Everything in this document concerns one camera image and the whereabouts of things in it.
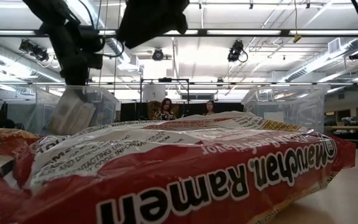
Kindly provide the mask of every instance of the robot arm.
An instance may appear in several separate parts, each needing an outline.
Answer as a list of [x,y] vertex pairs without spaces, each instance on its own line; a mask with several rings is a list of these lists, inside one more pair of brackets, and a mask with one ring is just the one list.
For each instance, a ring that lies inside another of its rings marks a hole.
[[[103,56],[96,54],[104,47],[98,30],[80,25],[64,0],[23,1],[43,22],[39,32],[49,36],[66,84],[85,85],[89,70],[103,66]],[[188,4],[189,0],[127,1],[117,40],[131,49],[170,30],[184,34],[187,23],[182,12]]]

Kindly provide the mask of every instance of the red plastic packaging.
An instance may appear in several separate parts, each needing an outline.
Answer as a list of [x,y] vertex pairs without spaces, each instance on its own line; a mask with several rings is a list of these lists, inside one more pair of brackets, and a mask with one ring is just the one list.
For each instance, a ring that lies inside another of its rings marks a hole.
[[31,166],[20,187],[0,171],[0,223],[266,223],[353,167],[356,147],[226,113],[51,136],[33,155],[16,157]]

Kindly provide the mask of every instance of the air duct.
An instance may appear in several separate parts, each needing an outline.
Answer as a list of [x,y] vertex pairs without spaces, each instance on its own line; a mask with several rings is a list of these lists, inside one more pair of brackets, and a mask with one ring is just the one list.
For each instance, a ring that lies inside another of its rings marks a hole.
[[[88,8],[89,13],[85,9],[85,7],[79,2],[79,0],[67,1],[68,5],[70,6],[70,9],[73,10],[77,16],[81,17],[82,20],[85,21],[88,25],[91,25],[93,21],[94,25],[97,25],[97,29],[106,29],[104,21],[102,20],[102,14],[100,13],[99,15],[99,10],[96,9],[96,6],[93,1],[82,0],[82,2],[86,6],[86,8]],[[110,47],[110,49],[114,52],[115,55],[119,55],[122,51],[122,48],[124,47],[116,39],[113,38],[107,38],[106,45]],[[118,57],[118,59],[121,62],[121,64],[118,66],[119,69],[139,70],[139,59],[135,55],[131,55],[127,50],[124,49],[123,53]]]
[[35,73],[37,72],[39,75],[52,80],[53,82],[64,82],[64,79],[60,76],[60,74],[53,72],[47,68],[43,68],[35,62],[31,60],[21,57],[20,55],[11,52],[8,49],[0,46],[0,64],[3,63],[4,65],[9,64],[12,68],[14,63],[17,65],[17,74],[15,75],[23,75],[21,73]]
[[309,74],[325,65],[333,62],[334,58],[340,57],[344,54],[351,53],[358,49],[358,38],[349,39],[345,37],[337,38],[328,44],[328,49],[315,55],[304,62],[301,67],[294,68],[285,74],[282,81],[291,82],[303,75]]

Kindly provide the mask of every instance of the transparent storage container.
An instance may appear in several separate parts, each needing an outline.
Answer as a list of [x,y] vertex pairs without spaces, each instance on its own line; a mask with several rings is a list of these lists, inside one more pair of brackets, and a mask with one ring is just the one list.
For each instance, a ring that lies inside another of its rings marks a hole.
[[268,86],[250,90],[242,100],[245,112],[274,121],[324,131],[325,86]]
[[107,89],[96,86],[37,87],[36,133],[69,135],[88,127],[111,124],[118,103]]

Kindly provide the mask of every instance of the white table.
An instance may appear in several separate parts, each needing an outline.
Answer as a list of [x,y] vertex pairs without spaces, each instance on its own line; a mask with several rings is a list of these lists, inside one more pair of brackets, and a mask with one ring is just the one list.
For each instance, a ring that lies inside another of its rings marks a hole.
[[[0,156],[0,165],[8,160]],[[297,201],[271,224],[358,223],[358,150],[356,162],[356,167],[342,170],[326,190]]]

